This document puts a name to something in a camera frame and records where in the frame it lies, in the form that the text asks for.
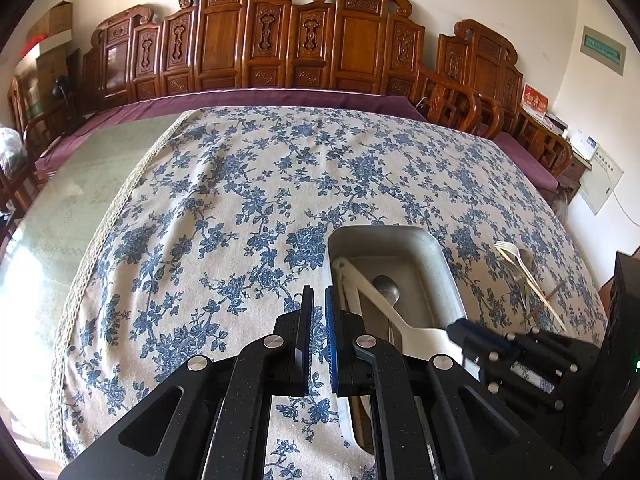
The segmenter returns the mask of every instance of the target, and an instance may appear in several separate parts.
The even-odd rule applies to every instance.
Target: carved wooden backrest
[[[393,13],[391,1],[398,6]],[[335,0],[334,9],[329,88],[377,94],[393,87],[394,94],[409,97],[424,39],[424,27],[408,19],[411,3]]]
[[[457,22],[454,36],[438,38],[437,72],[500,101],[505,128],[515,119],[522,94],[517,60],[509,40],[476,20]]]
[[[391,1],[398,8],[390,11]],[[89,108],[218,88],[321,88],[410,96],[424,27],[408,0],[180,0],[102,22],[84,56]]]
[[[152,9],[138,5],[107,18],[94,30],[92,48],[82,65],[86,101],[101,102],[102,107],[134,101],[129,80],[133,33],[153,16]]]

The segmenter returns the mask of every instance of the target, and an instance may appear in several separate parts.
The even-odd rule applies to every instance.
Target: stainless steel tray
[[[440,245],[426,230],[413,226],[340,227],[329,236],[327,245],[327,264],[343,256],[369,281],[379,274],[393,279],[400,290],[395,309],[409,325],[444,329],[466,317]],[[332,282],[337,284],[334,273]],[[360,306],[367,333],[388,341],[388,319],[362,294]],[[401,350],[397,332],[393,343]],[[338,398],[338,412],[345,439],[371,452],[370,421],[359,400]]]

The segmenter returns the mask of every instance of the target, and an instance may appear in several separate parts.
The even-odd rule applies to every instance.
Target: electrical cable
[[[640,224],[638,222],[636,222],[633,218],[631,218],[631,216],[629,216],[629,213],[627,213],[625,211],[625,208],[622,207],[622,204],[620,203],[620,199],[618,198],[618,196],[616,195],[616,190],[614,189],[615,186],[613,184],[613,182],[611,181],[611,177],[609,176],[609,171],[606,170],[605,168],[605,174],[607,175],[607,180],[609,181],[609,185],[611,186],[611,193],[613,194],[613,198],[616,199],[616,202],[618,202],[618,206],[620,208],[620,210],[624,213],[624,215],[626,216],[626,218],[636,227],[640,227]]]

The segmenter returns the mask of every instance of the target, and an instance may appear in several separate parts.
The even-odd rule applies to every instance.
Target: blue floral tablecloth
[[[519,330],[516,286],[492,244],[532,250],[570,335],[606,320],[551,209],[492,142],[348,110],[205,108],[178,119],[123,186],[65,306],[50,432],[71,460],[195,354],[237,354],[316,290],[312,384],[278,398],[265,478],[369,479],[373,458],[340,434],[319,303],[326,240],[346,224],[410,224],[439,241],[467,315]],[[542,315],[547,327],[552,323]]]

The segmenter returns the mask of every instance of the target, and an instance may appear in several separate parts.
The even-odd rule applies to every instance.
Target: wall switch
[[[593,214],[598,214],[622,177],[622,168],[598,145],[591,159],[591,171],[580,178],[580,194]]]

